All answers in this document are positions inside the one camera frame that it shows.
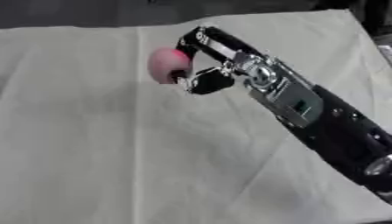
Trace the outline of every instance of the wrinkled fabric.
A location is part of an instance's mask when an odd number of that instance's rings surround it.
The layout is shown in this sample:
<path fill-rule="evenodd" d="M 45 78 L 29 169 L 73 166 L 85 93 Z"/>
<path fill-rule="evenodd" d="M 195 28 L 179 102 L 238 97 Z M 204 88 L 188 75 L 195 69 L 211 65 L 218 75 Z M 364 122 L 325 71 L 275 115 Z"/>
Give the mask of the wrinkled fabric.
<path fill-rule="evenodd" d="M 121 29 L 0 31 L 0 223 L 360 223 L 392 206 L 342 177 L 241 87 L 190 95 L 149 53 L 213 22 L 392 133 L 392 69 L 347 11 Z M 195 70 L 214 62 L 198 55 Z"/>

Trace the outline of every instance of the screw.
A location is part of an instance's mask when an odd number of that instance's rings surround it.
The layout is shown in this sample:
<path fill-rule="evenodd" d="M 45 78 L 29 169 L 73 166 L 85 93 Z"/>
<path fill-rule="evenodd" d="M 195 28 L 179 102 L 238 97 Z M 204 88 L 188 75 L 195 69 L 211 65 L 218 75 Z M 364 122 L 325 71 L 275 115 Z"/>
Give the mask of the screw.
<path fill-rule="evenodd" d="M 341 113 L 343 112 L 343 109 L 341 108 L 335 108 L 332 110 L 332 115 L 335 117 L 341 116 Z"/>

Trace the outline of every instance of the table surface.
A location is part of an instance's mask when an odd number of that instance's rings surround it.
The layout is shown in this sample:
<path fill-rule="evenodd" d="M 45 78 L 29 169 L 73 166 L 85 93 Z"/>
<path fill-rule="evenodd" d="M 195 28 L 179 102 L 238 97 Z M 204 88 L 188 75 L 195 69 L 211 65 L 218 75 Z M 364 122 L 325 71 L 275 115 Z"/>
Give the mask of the table surface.
<path fill-rule="evenodd" d="M 151 51 L 213 22 L 392 132 L 392 69 L 347 11 L 0 31 L 0 222 L 360 223 L 392 207 L 240 87 L 159 86 Z M 195 70 L 214 63 L 198 55 Z"/>

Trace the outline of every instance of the robotic hand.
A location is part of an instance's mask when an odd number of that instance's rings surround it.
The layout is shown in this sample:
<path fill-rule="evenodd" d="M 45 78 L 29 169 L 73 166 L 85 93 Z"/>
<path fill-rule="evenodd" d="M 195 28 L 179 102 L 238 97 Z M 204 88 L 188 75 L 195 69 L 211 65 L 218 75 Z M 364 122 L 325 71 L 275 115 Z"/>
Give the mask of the robotic hand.
<path fill-rule="evenodd" d="M 202 51 L 221 63 L 192 74 Z M 155 51 L 152 78 L 179 84 L 196 95 L 242 83 L 249 95 L 329 165 L 392 205 L 392 136 L 338 96 L 308 80 L 281 60 L 213 26 L 199 26 L 182 37 L 177 49 Z"/>

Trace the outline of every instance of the fabric sheet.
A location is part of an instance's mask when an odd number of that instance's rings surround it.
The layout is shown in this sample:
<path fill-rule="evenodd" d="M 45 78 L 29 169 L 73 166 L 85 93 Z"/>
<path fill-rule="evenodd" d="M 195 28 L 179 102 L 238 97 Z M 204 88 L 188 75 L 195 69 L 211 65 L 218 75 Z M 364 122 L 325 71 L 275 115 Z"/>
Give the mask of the fabric sheet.
<path fill-rule="evenodd" d="M 0 31 L 0 223 L 361 223 L 392 206 L 240 87 L 160 86 L 150 52 L 213 22 L 392 133 L 392 69 L 348 11 Z M 198 55 L 195 70 L 213 66 Z"/>

